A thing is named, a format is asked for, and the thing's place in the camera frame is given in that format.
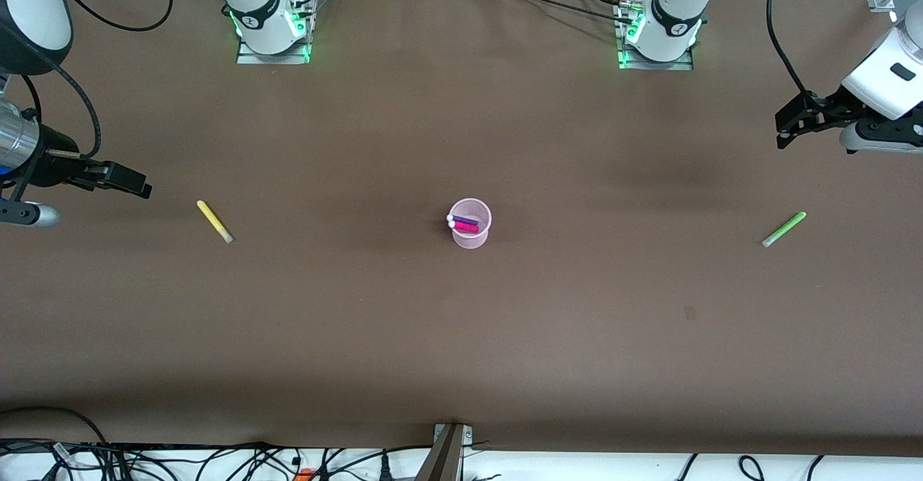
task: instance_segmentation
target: purple marker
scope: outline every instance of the purple marker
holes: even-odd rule
[[[462,222],[463,224],[474,225],[475,227],[477,227],[477,225],[478,225],[478,223],[477,223],[477,221],[475,221],[475,219],[471,219],[471,218],[462,218],[461,216],[455,216],[455,215],[452,215],[452,214],[449,214],[448,216],[446,216],[446,221],[460,221],[460,222]]]

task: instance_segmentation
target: pink marker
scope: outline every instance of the pink marker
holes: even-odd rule
[[[477,225],[465,224],[462,221],[450,221],[449,228],[461,232],[471,232],[471,234],[477,234],[477,232],[481,231]]]

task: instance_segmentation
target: marker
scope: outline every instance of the marker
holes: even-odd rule
[[[481,231],[477,225],[466,224],[463,221],[455,221],[454,219],[449,222],[449,228],[459,232],[471,232],[471,234],[477,234],[477,232]]]
[[[768,248],[769,245],[774,244],[775,240],[783,237],[785,235],[785,232],[791,231],[792,227],[800,224],[802,219],[804,219],[805,216],[807,215],[808,214],[805,212],[799,212],[798,214],[795,214],[794,216],[792,216],[791,219],[789,219],[789,221],[786,221],[783,225],[781,225],[781,227],[779,227],[778,230],[776,230],[775,232],[772,232],[772,234],[770,234],[770,237],[762,240],[762,245]]]
[[[211,211],[211,208],[208,207],[207,203],[199,200],[198,202],[195,202],[195,204],[198,205],[198,210],[202,211],[202,214],[208,218],[208,222],[210,222],[211,226],[215,228],[215,231],[217,231],[218,234],[224,238],[224,242],[234,241],[234,237],[231,236],[231,232],[228,232],[228,230],[224,228],[224,225],[221,224],[221,222],[218,220],[218,217],[215,216],[215,213]]]
[[[460,221],[463,224],[474,225],[475,227],[479,225],[477,219],[462,218],[461,216],[455,216],[453,214],[446,216],[446,221]]]

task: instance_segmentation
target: silver cylinder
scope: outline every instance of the silver cylinder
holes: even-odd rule
[[[39,218],[36,219],[36,221],[34,221],[32,225],[30,225],[30,227],[46,229],[48,227],[53,227],[57,225],[58,222],[61,220],[61,213],[58,212],[58,209],[50,205],[46,205],[43,203],[36,203],[36,202],[26,202],[26,203],[33,204],[35,207],[39,208]]]
[[[0,100],[0,176],[23,165],[39,143],[39,126],[19,116],[16,106]]]

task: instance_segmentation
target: brown table surface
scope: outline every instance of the brown table surface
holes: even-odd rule
[[[86,1],[135,25],[165,2]],[[461,420],[502,449],[923,454],[923,160],[775,149],[795,88],[764,0],[713,0],[686,73],[619,70],[609,22],[527,0],[333,0],[309,65],[238,66],[221,2],[145,34],[73,8],[100,156],[154,193],[33,188],[62,224],[0,228],[3,406],[111,441],[402,445]],[[776,6],[821,94],[889,25]],[[36,83],[89,146],[67,84]],[[464,196],[495,216],[474,252],[444,226]]]

